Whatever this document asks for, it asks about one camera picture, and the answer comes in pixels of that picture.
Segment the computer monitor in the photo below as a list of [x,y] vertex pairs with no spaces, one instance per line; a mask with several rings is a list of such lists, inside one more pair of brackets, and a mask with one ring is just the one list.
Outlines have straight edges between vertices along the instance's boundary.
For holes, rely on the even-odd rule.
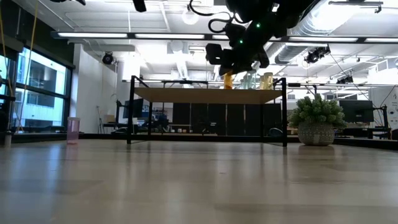
[[374,122],[373,102],[369,100],[340,100],[346,122]]
[[[123,118],[128,118],[129,117],[129,103],[130,101],[125,101],[124,102],[124,110],[123,110]],[[144,104],[144,99],[137,99],[133,101],[134,105],[132,108],[132,116],[133,118],[141,118],[142,117],[142,107]]]

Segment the floor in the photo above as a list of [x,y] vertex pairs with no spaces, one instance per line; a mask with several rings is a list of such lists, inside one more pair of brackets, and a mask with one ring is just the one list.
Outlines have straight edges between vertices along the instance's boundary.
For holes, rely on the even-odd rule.
[[0,149],[0,223],[396,223],[398,153],[81,140]]

